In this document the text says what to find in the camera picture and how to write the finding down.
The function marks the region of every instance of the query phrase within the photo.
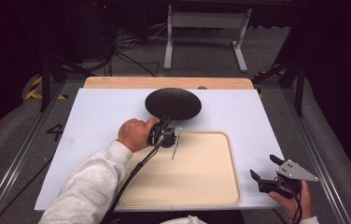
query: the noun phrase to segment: person's right hand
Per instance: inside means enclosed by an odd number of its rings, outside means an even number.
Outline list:
[[[269,196],[275,201],[283,205],[286,210],[287,215],[290,218],[294,218],[295,213],[298,209],[298,204],[294,198],[285,198],[277,192],[269,192]],[[301,207],[302,207],[302,220],[307,219],[313,216],[312,213],[312,196],[307,186],[306,180],[302,181],[302,190],[301,190]]]
[[[147,122],[138,119],[129,119],[119,129],[118,141],[126,146],[131,152],[139,151],[148,146],[147,138],[149,131],[159,120],[152,118]]]

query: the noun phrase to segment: person's left hand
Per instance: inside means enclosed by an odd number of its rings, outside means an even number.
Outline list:
[[[147,138],[154,124],[158,123],[156,118],[148,119],[147,122],[138,119],[129,119],[119,129],[118,141],[131,150],[139,151],[148,146]]]

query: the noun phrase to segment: table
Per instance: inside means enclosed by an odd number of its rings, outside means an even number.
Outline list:
[[[273,130],[266,117],[260,98],[251,81],[247,78],[205,78],[205,77],[89,77],[84,88],[78,93],[70,118],[64,130],[62,140],[49,168],[41,193],[38,196],[35,210],[43,211],[52,199],[56,197],[62,181],[94,151],[102,150],[109,144],[111,139],[116,138],[120,124],[130,117],[146,119],[150,117],[145,108],[137,108],[141,105],[141,99],[154,91],[152,89],[178,87],[188,89],[201,99],[205,113],[200,113],[192,123],[185,124],[183,130],[195,128],[198,130],[224,131],[230,137],[235,169],[238,174],[239,184],[242,190],[242,200],[231,206],[194,206],[194,207],[135,207],[126,208],[117,206],[116,211],[185,211],[185,210],[221,210],[221,209],[258,209],[273,208],[278,204],[266,194],[260,193],[258,184],[251,178],[249,169],[256,171],[262,178],[273,178],[276,165],[271,163],[269,155],[274,154],[282,158],[282,152],[274,137]],[[205,87],[208,90],[196,90]],[[89,97],[85,101],[78,100],[80,93]],[[131,109],[123,109],[120,105],[122,97],[129,99]],[[108,111],[99,109],[95,116],[80,116],[78,111],[92,111],[95,104],[112,104],[108,108],[119,105],[120,113],[116,110]],[[226,119],[219,118],[227,112]],[[113,114],[117,119],[106,118]],[[86,130],[90,121],[86,119],[99,118],[94,123],[94,130],[98,133],[90,133]]]

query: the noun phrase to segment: gray carpet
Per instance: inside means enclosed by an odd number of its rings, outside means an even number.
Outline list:
[[[268,70],[271,67],[288,31],[288,28],[247,30],[242,45],[242,52],[248,68],[247,73],[241,73],[236,64],[230,45],[231,41],[234,40],[235,32],[231,30],[222,30],[217,35],[209,35],[197,30],[175,32],[175,49],[172,70],[170,71],[162,69],[165,51],[165,41],[162,39],[149,42],[140,49],[127,50],[124,53],[140,63],[150,63],[146,64],[146,67],[153,72],[157,65],[151,62],[159,62],[161,66],[158,74],[165,77],[252,78],[255,73]],[[85,63],[84,66],[90,64],[94,64],[94,62]],[[117,57],[114,57],[112,64],[114,76],[147,75],[147,71],[140,66],[124,62]],[[101,69],[95,73],[102,76],[105,71]],[[4,204],[7,204],[54,154],[58,144],[58,141],[54,141],[56,134],[47,133],[47,130],[59,123],[66,124],[77,90],[83,85],[83,79],[76,77],[80,76],[70,77],[61,90],[61,94],[68,95],[68,99],[55,100],[42,126],[37,130],[37,138],[31,144],[27,161],[22,166]],[[302,167],[316,174],[317,169],[312,163],[304,135],[297,125],[297,120],[293,117],[294,111],[287,104],[285,91],[275,85],[276,80],[277,77],[271,77],[257,87],[263,90],[261,100],[278,143],[285,158],[298,162]],[[26,84],[26,90],[30,88],[33,81],[32,78]],[[306,123],[349,218],[343,222],[339,221],[326,188],[323,188],[320,182],[309,185],[313,193],[314,212],[318,215],[320,223],[351,223],[351,164],[322,116],[308,83],[305,86],[302,120]],[[20,107],[0,121],[0,183],[7,168],[23,146],[23,142],[39,114],[39,107],[40,100],[24,100]],[[0,223],[36,223],[40,219],[42,214],[34,211],[34,205],[46,170],[8,208],[2,215]],[[242,214],[247,224],[281,223],[272,210],[243,210]]]

